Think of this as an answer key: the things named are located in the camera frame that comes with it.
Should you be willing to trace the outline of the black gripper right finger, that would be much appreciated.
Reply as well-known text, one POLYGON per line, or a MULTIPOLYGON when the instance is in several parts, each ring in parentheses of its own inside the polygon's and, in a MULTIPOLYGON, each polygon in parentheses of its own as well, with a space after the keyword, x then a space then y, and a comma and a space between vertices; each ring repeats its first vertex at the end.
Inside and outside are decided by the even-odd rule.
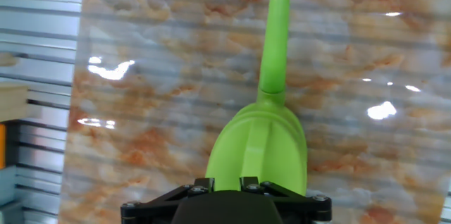
POLYGON ((330 223, 332 199, 324 194, 305 197, 274 182, 259 182, 257 177, 241 177, 242 192, 265 196, 278 213, 294 213, 300 223, 330 223))

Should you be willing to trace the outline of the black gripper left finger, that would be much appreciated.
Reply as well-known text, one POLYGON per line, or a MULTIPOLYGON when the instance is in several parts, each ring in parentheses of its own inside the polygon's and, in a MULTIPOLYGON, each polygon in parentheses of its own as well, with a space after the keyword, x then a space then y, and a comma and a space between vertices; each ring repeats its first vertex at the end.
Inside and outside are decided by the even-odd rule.
POLYGON ((151 201, 129 201, 121 206, 121 224, 153 223, 159 217, 173 217, 179 205, 190 197, 214 191, 213 178, 197 178, 151 201))

